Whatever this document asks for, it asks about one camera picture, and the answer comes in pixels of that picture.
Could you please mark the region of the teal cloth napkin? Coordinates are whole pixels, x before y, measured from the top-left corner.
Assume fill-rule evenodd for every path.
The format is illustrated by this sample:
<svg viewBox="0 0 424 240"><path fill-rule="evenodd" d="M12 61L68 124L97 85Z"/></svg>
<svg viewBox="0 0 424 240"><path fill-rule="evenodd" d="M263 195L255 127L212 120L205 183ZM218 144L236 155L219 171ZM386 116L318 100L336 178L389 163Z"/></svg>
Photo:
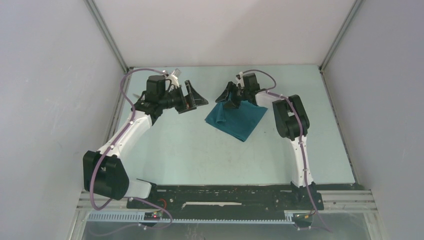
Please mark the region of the teal cloth napkin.
<svg viewBox="0 0 424 240"><path fill-rule="evenodd" d="M267 108L247 100L239 108L225 108L227 101L218 102L205 122L241 142L245 142L267 112Z"/></svg>

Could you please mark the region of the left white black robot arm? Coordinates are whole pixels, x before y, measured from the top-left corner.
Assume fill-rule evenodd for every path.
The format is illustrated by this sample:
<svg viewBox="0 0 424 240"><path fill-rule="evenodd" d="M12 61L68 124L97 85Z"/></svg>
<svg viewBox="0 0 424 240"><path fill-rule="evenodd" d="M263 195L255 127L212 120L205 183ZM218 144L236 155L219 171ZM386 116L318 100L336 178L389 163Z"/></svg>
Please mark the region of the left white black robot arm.
<svg viewBox="0 0 424 240"><path fill-rule="evenodd" d="M132 104L130 114L121 128L102 147L87 151L82 159L84 189L113 200L138 198L145 208L153 208L158 194L152 191L152 183L130 176L128 156L137 141L163 114L175 109L179 114L195 110L209 102L184 82L187 92L178 84L174 75L152 75L146 82L146 90Z"/></svg>

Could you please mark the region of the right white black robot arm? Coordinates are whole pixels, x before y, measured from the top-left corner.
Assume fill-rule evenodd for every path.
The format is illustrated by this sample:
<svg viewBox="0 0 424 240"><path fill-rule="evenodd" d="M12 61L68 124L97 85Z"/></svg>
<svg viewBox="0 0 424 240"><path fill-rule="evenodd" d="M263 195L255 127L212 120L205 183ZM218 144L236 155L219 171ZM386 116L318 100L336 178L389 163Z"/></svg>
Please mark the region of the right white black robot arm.
<svg viewBox="0 0 424 240"><path fill-rule="evenodd" d="M265 113L272 110L278 134L290 140L294 151L291 183L307 188L313 183L306 148L310 122L301 98L261 88L255 73L254 69L242 71L236 75L236 82L229 81L205 121L245 142Z"/></svg>

